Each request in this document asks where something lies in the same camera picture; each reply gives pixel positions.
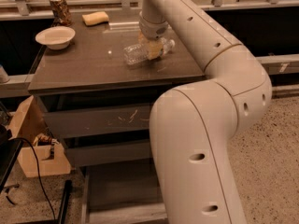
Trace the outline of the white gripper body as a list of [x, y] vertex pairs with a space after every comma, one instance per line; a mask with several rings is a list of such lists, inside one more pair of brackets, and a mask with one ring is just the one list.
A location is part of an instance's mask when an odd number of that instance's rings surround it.
[[141, 11], [139, 13], [139, 28], [144, 37], [156, 40], [164, 35], [168, 28], [168, 22], [159, 14], [150, 16]]

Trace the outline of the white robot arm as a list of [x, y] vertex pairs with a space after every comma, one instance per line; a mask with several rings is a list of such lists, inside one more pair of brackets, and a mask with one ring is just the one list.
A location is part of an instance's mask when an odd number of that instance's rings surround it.
[[175, 87], [149, 118], [169, 224], [247, 224], [227, 153], [267, 110], [271, 81], [251, 52], [191, 0], [143, 0], [146, 38], [169, 24], [206, 78]]

